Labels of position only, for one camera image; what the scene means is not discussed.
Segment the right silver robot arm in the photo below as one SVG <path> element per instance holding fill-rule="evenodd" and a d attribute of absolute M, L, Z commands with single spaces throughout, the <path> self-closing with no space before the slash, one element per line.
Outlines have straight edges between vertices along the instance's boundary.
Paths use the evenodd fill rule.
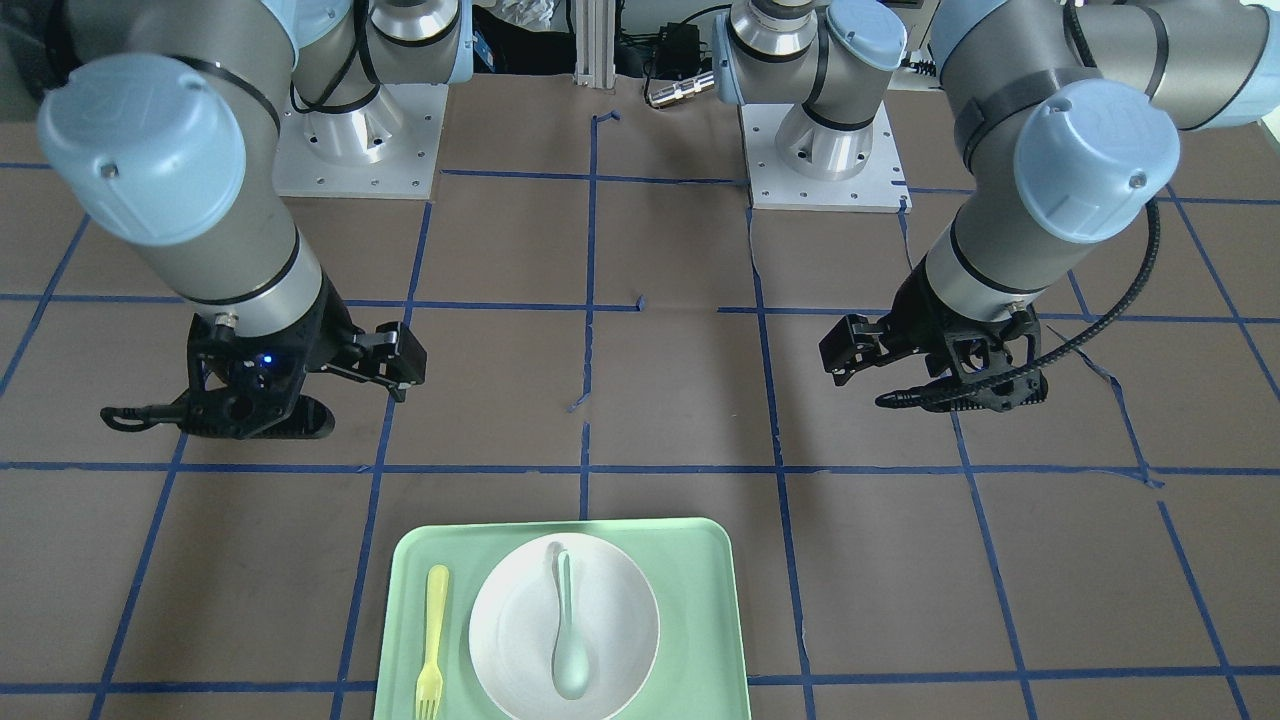
<path fill-rule="evenodd" d="M 104 407 L 119 432 L 173 424 L 225 439 L 319 439 L 335 418 L 310 374 L 420 386 L 403 322 L 356 325 L 273 186 L 283 119 L 324 161 L 407 143 L 390 85 L 474 72 L 467 1 L 5 1 L 3 55 L 38 145 L 87 214 L 195 314 L 188 384 Z"/>

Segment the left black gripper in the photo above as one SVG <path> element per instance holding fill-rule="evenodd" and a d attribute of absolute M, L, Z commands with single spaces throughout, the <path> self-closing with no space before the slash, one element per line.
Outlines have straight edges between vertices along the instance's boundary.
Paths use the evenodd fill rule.
<path fill-rule="evenodd" d="M 983 389 L 977 388 L 977 380 L 955 377 L 945 333 L 957 316 L 970 319 L 937 296 L 928 282 L 925 264 L 920 263 L 900 286 L 890 313 L 881 320 L 847 314 L 836 322 L 818 343 L 823 369 L 836 386 L 845 386 L 859 372 L 922 355 L 929 377 L 950 374 L 927 386 L 878 396 L 876 406 L 887 409 L 1006 413 L 1047 400 L 1050 386 L 1039 370 Z"/>

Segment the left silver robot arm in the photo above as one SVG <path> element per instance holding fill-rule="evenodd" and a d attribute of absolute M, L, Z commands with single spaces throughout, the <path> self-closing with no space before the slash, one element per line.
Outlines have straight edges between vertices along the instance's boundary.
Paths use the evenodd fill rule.
<path fill-rule="evenodd" d="M 1277 108 L 1277 12 L 1243 1 L 942 1 L 929 50 L 975 191 L 879 320 L 850 314 L 820 341 L 837 386 L 922 355 L 927 386 L 881 407 L 997 413 L 1046 398 L 1046 366 L 1115 322 L 1160 245 L 1156 193 L 1181 132 Z M 873 120 L 908 54 L 878 1 L 737 1 L 716 18 L 724 102 L 786 104 L 780 151 L 820 181 L 863 168 Z M 1146 256 L 1093 325 L 1044 351 L 1036 300 L 1138 217 Z"/>

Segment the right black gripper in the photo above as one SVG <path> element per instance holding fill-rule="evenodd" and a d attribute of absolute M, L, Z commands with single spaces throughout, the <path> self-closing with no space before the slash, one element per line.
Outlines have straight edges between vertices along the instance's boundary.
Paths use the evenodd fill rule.
<path fill-rule="evenodd" d="M 303 395 L 307 375 L 375 383 L 403 404 L 426 378 L 428 352 L 404 322 L 364 331 L 326 275 L 302 315 L 273 333 L 247 332 L 241 314 L 196 315 L 187 340 L 188 388 L 170 404 L 102 407 L 111 429 L 174 424 L 214 439 L 323 439 L 333 411 Z"/>

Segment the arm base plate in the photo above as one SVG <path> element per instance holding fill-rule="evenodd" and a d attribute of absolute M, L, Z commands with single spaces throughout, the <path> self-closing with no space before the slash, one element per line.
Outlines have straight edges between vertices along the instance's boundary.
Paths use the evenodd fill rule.
<path fill-rule="evenodd" d="M 280 196 L 410 199 L 433 195 L 447 85 L 384 85 L 348 114 L 282 118 L 273 168 Z"/>
<path fill-rule="evenodd" d="M 797 104 L 746 105 L 740 119 L 756 210 L 911 210 L 884 106 L 855 131 L 819 126 Z"/>

